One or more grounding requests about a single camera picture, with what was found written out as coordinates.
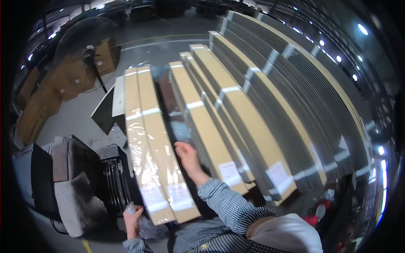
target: fan stand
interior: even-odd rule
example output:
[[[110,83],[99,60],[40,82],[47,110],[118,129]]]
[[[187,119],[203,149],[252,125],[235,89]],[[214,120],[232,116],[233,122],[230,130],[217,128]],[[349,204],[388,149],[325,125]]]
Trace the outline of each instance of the fan stand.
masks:
[[[93,74],[96,75],[98,81],[100,82],[102,89],[107,94],[107,89],[104,86],[103,81],[101,80],[100,73],[98,73],[96,64],[94,63],[94,58],[96,56],[96,48],[93,45],[86,46],[86,49],[83,51],[82,54],[82,61],[90,67],[93,71]]]

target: yellow floor line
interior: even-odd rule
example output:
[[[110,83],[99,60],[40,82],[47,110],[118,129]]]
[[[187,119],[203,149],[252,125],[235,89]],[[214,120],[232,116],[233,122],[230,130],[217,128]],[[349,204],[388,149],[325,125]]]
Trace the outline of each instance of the yellow floor line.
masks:
[[[87,240],[83,239],[82,243],[83,243],[84,247],[87,249],[88,253],[93,253],[92,250],[90,249],[90,246],[89,246],[89,243]]]
[[[144,41],[144,40],[154,40],[154,39],[159,39],[159,38],[183,37],[183,36],[204,36],[204,35],[206,35],[206,34],[173,34],[173,35],[165,35],[165,36],[158,36],[158,37],[149,37],[149,38],[143,38],[143,39],[139,39],[139,40],[132,40],[132,41],[124,42],[122,44],[117,44],[117,46],[122,46],[125,44],[130,44],[130,43]]]

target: person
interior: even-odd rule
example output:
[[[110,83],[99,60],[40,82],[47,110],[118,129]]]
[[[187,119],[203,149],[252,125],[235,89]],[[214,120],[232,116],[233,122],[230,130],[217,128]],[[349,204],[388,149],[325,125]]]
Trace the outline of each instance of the person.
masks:
[[[323,252],[318,232],[297,214],[277,217],[264,207],[254,207],[226,183],[205,174],[191,145],[176,142],[175,147],[185,171],[197,185],[198,195],[218,217],[182,224],[174,232],[174,253]],[[123,245],[129,253],[152,252],[139,238],[142,212],[141,206],[124,212],[128,239]]]

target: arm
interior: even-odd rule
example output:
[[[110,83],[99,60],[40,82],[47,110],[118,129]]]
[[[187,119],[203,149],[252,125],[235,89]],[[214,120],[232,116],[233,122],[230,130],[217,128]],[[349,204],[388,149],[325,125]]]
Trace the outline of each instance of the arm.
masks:
[[[214,210],[232,232],[245,236],[250,226],[265,217],[276,214],[264,207],[254,207],[244,197],[229,189],[226,183],[218,179],[209,179],[198,188],[198,196]]]
[[[141,238],[132,238],[122,243],[128,253],[153,253],[153,251],[145,244],[145,241]]]
[[[218,179],[211,179],[203,172],[198,162],[197,150],[187,143],[176,142],[176,153],[181,158],[181,163],[188,176],[199,187],[198,195],[207,202],[225,225],[234,233],[246,236],[251,225],[264,217],[276,215],[266,208],[255,208],[248,203],[241,194],[232,191]]]
[[[125,228],[127,230],[127,240],[123,241],[123,245],[128,253],[153,253],[153,251],[145,244],[145,241],[139,238],[139,218],[143,212],[143,207],[135,206],[131,202],[123,213]]]

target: shirt sleeve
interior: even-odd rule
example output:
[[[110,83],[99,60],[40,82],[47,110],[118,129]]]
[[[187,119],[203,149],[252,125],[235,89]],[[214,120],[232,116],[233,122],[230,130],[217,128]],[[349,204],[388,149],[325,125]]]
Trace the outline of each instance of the shirt sleeve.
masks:
[[[133,238],[122,242],[128,253],[153,253],[141,238]]]
[[[246,237],[250,226],[258,219],[276,217],[264,207],[254,207],[244,197],[231,190],[228,185],[218,179],[210,178],[198,188],[198,196],[214,210],[232,232]]]

